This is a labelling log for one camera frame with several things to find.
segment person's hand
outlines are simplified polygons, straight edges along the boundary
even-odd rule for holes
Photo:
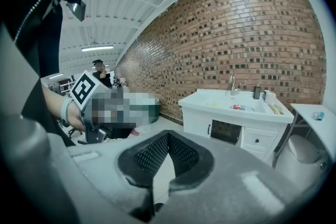
[[[76,105],[75,102],[71,102],[68,107],[67,111],[68,116],[68,122],[72,127],[75,127],[75,129],[85,132],[85,126],[83,125],[81,119],[80,119],[80,110],[79,107]]]

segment sink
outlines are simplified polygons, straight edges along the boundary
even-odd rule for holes
[[[198,89],[195,93],[178,102],[182,107],[212,113],[253,120],[291,123],[293,121],[293,115],[290,111],[287,110],[278,99],[276,99],[274,103],[282,108],[284,115],[274,114],[272,109],[262,98],[254,99],[253,93],[248,91],[239,91],[236,92],[235,95],[231,95],[230,91],[225,90]],[[234,105],[242,105],[246,110],[235,110],[233,109]]]

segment desk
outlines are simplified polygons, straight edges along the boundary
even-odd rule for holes
[[[325,146],[330,158],[333,162],[336,161],[336,115],[333,114],[329,109],[323,105],[315,104],[290,104],[294,108],[296,115],[292,126],[288,132],[285,142],[283,143],[280,151],[285,146],[292,130],[294,127],[304,127],[302,120],[297,122],[298,115],[300,115],[306,122],[306,126],[313,129],[316,135],[321,140],[322,144]],[[311,115],[313,112],[324,112],[324,118],[321,121],[314,120]]]

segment brick wall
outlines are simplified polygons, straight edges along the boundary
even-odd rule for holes
[[[308,0],[179,0],[130,47],[115,72],[131,91],[154,93],[182,119],[178,100],[201,89],[276,92],[290,103],[322,101],[326,59]]]

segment black shirt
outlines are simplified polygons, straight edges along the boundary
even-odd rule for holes
[[[97,71],[93,73],[93,76],[98,79],[101,83],[103,83],[106,87],[112,87],[111,80],[110,80],[110,74],[106,74],[106,77],[101,79],[100,78],[101,71]]]

